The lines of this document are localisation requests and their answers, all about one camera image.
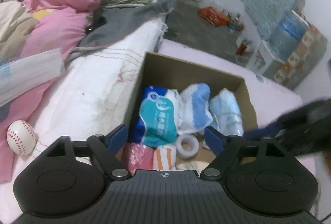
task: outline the baseball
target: baseball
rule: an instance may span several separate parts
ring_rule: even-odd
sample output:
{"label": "baseball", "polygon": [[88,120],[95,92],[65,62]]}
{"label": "baseball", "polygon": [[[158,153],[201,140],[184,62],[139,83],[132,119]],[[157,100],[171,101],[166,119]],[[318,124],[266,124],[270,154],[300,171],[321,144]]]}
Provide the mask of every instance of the baseball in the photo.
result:
{"label": "baseball", "polygon": [[8,128],[7,142],[16,154],[28,155],[34,149],[37,139],[29,123],[16,120]]}

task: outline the metal screw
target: metal screw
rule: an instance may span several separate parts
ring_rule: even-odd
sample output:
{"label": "metal screw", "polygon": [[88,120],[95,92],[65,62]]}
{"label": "metal screw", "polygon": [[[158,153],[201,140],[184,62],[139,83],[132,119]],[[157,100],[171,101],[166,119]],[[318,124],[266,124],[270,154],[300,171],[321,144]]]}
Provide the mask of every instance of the metal screw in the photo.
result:
{"label": "metal screw", "polygon": [[204,174],[209,177],[215,177],[215,176],[218,176],[220,174],[220,172],[218,169],[208,168],[208,169],[204,170]]}
{"label": "metal screw", "polygon": [[122,178],[128,175],[128,171],[125,169],[116,169],[112,171],[112,175],[117,178]]}

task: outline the ribbed black surface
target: ribbed black surface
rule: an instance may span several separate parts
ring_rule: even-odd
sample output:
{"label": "ribbed black surface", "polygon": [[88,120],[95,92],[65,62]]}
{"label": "ribbed black surface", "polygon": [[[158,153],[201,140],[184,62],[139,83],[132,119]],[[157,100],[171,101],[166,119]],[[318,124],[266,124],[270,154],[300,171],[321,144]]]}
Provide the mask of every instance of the ribbed black surface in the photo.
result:
{"label": "ribbed black surface", "polygon": [[193,171],[137,171],[114,182],[98,203],[84,212],[57,219],[22,215],[15,224],[313,224],[308,213],[271,218],[245,211],[221,185],[197,178]]}

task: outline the orange and white striped cloth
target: orange and white striped cloth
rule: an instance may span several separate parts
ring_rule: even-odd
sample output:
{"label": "orange and white striped cloth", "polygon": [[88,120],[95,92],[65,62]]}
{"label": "orange and white striped cloth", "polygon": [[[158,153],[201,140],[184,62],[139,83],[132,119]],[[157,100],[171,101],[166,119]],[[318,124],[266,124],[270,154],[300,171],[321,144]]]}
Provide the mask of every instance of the orange and white striped cloth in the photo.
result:
{"label": "orange and white striped cloth", "polygon": [[158,146],[154,151],[153,169],[159,171],[175,170],[177,149],[174,144]]}

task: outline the white wall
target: white wall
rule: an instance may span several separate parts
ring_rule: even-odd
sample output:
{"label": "white wall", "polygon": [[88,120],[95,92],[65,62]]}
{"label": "white wall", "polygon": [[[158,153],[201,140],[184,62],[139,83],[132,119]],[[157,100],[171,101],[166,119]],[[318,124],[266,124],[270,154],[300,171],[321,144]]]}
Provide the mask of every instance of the white wall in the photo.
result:
{"label": "white wall", "polygon": [[[252,39],[256,44],[260,37],[252,20],[244,10],[241,0],[202,0],[201,5],[206,6],[212,2],[229,11],[242,14],[242,20],[246,24],[243,37]],[[320,32],[329,40],[327,51],[306,79],[295,90],[304,103],[320,97],[331,97],[331,74],[328,72],[327,61],[331,58],[331,0],[306,0],[303,10],[307,20],[314,24]],[[323,158],[318,155],[315,158],[316,177],[321,186],[321,198],[319,203],[318,219],[324,218],[331,212],[331,176],[325,168]]]}

